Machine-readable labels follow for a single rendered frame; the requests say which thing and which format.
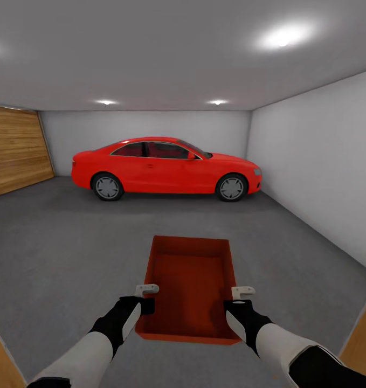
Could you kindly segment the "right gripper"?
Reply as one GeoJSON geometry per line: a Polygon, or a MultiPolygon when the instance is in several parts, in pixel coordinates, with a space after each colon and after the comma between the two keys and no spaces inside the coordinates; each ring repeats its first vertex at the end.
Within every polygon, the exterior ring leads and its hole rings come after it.
{"type": "MultiPolygon", "coordinates": [[[[250,306],[251,310],[253,310],[252,301],[251,300],[241,300],[246,302],[246,305],[250,306]]],[[[229,309],[232,300],[223,300],[224,305],[224,313],[226,314],[227,309],[229,309]]]]}

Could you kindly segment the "storage box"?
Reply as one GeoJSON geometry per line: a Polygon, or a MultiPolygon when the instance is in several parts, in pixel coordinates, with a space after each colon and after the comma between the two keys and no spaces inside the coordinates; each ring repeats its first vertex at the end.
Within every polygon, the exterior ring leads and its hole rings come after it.
{"type": "Polygon", "coordinates": [[[144,285],[159,286],[155,312],[134,326],[144,340],[232,345],[223,300],[236,287],[229,240],[155,235],[144,285]]]}

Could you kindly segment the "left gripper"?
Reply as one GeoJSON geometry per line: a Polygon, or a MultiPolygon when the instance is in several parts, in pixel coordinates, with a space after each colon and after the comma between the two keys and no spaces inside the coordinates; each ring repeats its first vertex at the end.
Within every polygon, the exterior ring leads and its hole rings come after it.
{"type": "Polygon", "coordinates": [[[155,298],[143,298],[138,297],[139,301],[142,303],[141,315],[153,314],[155,312],[155,298]]]}

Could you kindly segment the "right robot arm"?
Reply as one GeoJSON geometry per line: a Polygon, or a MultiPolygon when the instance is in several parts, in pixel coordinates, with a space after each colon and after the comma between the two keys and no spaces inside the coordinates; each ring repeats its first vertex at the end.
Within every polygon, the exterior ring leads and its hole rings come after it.
{"type": "Polygon", "coordinates": [[[366,376],[350,370],[323,345],[274,324],[253,310],[250,286],[232,287],[233,300],[223,300],[229,327],[251,347],[282,388],[366,388],[366,376]]]}

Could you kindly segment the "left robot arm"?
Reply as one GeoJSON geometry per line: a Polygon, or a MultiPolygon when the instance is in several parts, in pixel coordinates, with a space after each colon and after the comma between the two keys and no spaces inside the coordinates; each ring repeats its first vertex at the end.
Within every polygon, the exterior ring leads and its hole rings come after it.
{"type": "Polygon", "coordinates": [[[120,297],[82,340],[27,383],[26,388],[98,388],[140,316],[155,312],[155,298],[144,299],[144,294],[158,292],[158,285],[138,285],[135,296],[120,297]]]}

